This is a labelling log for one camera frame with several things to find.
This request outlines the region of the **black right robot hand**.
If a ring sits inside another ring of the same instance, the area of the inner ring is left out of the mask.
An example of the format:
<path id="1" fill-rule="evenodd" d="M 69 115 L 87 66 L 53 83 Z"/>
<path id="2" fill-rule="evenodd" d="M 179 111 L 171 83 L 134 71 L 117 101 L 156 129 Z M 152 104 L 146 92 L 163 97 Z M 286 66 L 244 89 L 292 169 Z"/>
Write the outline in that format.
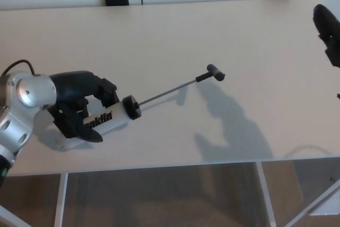
<path id="1" fill-rule="evenodd" d="M 332 12 L 322 4 L 313 9 L 313 22 L 324 42 L 325 53 L 332 66 L 339 68 L 339 21 Z"/>

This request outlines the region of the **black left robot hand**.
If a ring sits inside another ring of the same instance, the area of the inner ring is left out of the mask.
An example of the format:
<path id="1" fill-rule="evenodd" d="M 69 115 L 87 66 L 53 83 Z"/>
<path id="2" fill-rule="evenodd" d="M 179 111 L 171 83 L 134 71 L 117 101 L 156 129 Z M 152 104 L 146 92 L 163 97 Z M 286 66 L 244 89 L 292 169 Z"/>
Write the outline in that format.
<path id="1" fill-rule="evenodd" d="M 58 73 L 50 78 L 56 87 L 57 100 L 48 112 L 59 131 L 66 138 L 102 142 L 102 136 L 83 122 L 89 116 L 86 97 L 93 95 L 107 108 L 119 102 L 117 87 L 89 71 Z"/>

